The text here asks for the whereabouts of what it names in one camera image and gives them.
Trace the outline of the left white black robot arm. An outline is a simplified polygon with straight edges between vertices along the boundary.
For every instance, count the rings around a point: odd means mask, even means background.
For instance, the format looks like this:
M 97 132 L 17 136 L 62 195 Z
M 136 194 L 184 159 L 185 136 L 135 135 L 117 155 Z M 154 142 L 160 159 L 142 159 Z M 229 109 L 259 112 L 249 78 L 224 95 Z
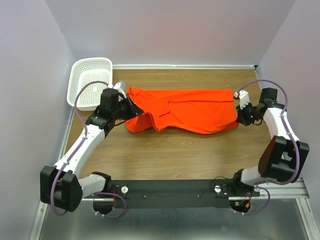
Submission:
M 93 172 L 88 177 L 79 175 L 96 147 L 117 126 L 143 113 L 120 87 L 106 88 L 100 103 L 87 120 L 83 131 L 69 151 L 54 166 L 44 166 L 40 172 L 40 200 L 49 204 L 53 212 L 63 216 L 73 212 L 81 200 L 91 194 L 107 197 L 112 188 L 111 177 Z

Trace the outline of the orange t-shirt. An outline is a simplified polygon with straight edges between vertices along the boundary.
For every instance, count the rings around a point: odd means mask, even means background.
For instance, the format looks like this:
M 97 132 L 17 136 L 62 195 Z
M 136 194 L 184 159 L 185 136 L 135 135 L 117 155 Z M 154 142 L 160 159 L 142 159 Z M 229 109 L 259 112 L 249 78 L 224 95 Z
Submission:
M 237 128 L 237 114 L 230 89 L 141 89 L 130 87 L 129 98 L 143 114 L 127 120 L 131 133 L 149 128 L 180 128 L 210 135 Z

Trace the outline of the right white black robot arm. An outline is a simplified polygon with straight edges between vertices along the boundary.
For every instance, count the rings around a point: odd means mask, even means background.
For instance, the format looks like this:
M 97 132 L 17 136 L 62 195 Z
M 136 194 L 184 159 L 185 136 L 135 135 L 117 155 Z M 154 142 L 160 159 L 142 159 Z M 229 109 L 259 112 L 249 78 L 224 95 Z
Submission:
M 240 90 L 234 94 L 234 98 L 239 100 L 236 122 L 249 126 L 262 121 L 266 123 L 271 138 L 257 166 L 240 169 L 234 174 L 230 191 L 236 196 L 253 191 L 259 184 L 294 183 L 304 166 L 310 147 L 294 134 L 285 105 L 278 103 L 277 95 L 277 89 L 264 88 L 258 104 L 254 106 L 248 92 Z

